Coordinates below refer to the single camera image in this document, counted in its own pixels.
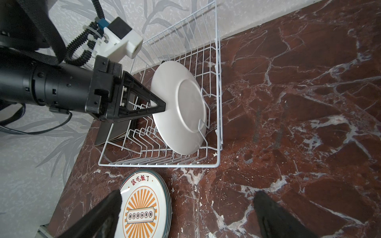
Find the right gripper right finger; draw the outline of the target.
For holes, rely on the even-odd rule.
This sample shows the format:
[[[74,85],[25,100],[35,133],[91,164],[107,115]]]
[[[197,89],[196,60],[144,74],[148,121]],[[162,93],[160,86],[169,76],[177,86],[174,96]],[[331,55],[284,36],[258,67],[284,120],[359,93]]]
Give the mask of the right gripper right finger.
[[[254,209],[264,238],[317,237],[262,190],[255,194]]]

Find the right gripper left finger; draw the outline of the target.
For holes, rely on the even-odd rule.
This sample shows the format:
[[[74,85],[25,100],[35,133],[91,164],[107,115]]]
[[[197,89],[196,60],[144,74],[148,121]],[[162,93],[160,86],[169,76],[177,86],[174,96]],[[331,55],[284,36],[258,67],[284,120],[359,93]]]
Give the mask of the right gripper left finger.
[[[61,238],[113,238],[121,211],[120,190],[113,190],[98,205],[77,221]]]

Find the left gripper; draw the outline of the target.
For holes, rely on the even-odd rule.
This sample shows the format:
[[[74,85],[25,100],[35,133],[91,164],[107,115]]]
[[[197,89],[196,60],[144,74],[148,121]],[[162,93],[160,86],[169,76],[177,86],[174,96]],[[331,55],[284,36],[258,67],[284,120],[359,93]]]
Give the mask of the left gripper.
[[[166,110],[166,103],[152,93],[120,63],[97,56],[85,112],[102,122],[123,122]]]

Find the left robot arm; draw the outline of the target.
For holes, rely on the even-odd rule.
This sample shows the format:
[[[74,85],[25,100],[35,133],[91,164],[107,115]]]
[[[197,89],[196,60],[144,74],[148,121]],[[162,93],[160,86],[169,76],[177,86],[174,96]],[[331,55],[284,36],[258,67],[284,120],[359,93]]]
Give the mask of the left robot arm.
[[[165,111],[166,104],[131,74],[143,39],[123,19],[96,18],[69,45],[49,18],[47,1],[1,1],[1,108],[19,103],[80,112],[106,122]]]

